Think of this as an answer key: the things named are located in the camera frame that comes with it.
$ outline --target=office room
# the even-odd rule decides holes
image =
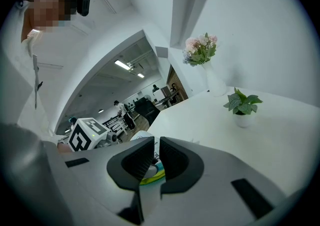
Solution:
[[[305,1],[10,0],[4,12],[14,221],[274,225],[310,208],[320,43]]]

